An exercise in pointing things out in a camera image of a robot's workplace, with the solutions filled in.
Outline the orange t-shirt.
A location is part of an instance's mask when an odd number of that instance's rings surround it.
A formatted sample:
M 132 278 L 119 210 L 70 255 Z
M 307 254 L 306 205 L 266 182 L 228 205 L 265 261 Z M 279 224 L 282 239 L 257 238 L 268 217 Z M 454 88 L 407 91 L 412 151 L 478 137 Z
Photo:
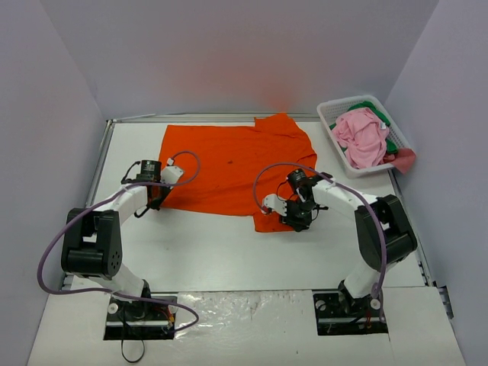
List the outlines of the orange t-shirt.
M 288 198 L 285 180 L 294 163 L 315 167 L 317 154 L 308 135 L 286 114 L 257 118 L 252 126 L 166 128 L 160 161 L 174 156 L 184 170 L 163 207 L 205 214 L 251 216 L 259 233 L 290 228 L 276 213 L 264 215 L 255 202 L 278 192 Z

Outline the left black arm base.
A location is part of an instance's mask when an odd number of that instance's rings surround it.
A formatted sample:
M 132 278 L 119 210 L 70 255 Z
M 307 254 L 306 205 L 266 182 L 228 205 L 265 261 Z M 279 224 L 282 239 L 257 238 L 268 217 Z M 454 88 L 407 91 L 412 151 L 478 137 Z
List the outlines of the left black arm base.
M 104 324 L 105 341 L 172 340 L 175 337 L 176 296 L 154 295 L 170 305 L 125 301 L 111 297 Z

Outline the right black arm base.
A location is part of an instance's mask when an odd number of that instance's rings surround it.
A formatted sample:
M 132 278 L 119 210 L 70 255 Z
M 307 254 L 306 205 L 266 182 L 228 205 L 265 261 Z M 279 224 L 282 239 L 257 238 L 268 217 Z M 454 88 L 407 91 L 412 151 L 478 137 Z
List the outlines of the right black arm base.
M 351 299 L 339 290 L 313 292 L 318 336 L 366 336 L 387 334 L 380 304 L 370 295 Z

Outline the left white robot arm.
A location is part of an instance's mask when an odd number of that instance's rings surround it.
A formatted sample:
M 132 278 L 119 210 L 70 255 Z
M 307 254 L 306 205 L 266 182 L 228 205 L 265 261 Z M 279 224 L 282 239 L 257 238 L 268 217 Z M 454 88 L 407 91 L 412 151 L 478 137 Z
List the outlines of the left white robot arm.
M 126 310 L 137 319 L 153 310 L 149 284 L 123 264 L 121 226 L 131 216 L 141 217 L 157 210 L 168 197 L 183 171 L 168 159 L 136 162 L 140 173 L 121 179 L 120 193 L 114 199 L 91 210 L 84 217 L 82 209 L 73 209 L 67 217 L 73 225 L 63 239 L 61 266 L 66 272 L 87 278 L 126 301 Z

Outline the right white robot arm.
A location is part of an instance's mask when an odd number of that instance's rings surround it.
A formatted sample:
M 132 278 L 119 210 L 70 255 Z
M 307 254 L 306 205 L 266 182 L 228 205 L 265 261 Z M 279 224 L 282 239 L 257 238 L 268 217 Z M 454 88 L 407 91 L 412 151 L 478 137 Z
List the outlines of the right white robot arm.
M 262 204 L 276 213 L 279 222 L 295 232 L 308 230 L 313 213 L 332 210 L 355 224 L 361 260 L 339 283 L 339 308 L 355 315 L 362 310 L 366 296 L 378 298 L 386 273 L 417 249 L 416 236 L 397 196 L 380 197 L 356 191 L 332 176 L 308 176 L 295 169 L 286 177 L 291 188 L 288 199 L 270 194 Z

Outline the green t-shirt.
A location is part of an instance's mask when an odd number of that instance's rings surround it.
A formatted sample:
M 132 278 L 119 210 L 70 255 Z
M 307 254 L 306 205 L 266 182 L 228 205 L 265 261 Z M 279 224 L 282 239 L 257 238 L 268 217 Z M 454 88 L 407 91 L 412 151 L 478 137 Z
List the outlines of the green t-shirt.
M 362 101 L 352 105 L 345 113 L 341 114 L 334 124 L 329 126 L 330 130 L 339 128 L 334 133 L 343 153 L 353 146 L 363 149 L 366 153 L 372 153 L 373 148 L 385 148 L 385 153 L 392 154 L 398 150 L 397 145 L 387 138 L 390 120 L 372 102 Z

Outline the salmon pink t-shirt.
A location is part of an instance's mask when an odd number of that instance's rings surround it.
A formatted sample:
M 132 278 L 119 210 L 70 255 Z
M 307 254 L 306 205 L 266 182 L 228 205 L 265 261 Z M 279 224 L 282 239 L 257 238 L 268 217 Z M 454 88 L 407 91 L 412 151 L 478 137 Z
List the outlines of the salmon pink t-shirt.
M 405 175 L 413 166 L 416 154 L 407 148 L 398 149 L 396 153 L 386 154 L 383 157 L 383 164 L 391 164 L 396 170 Z

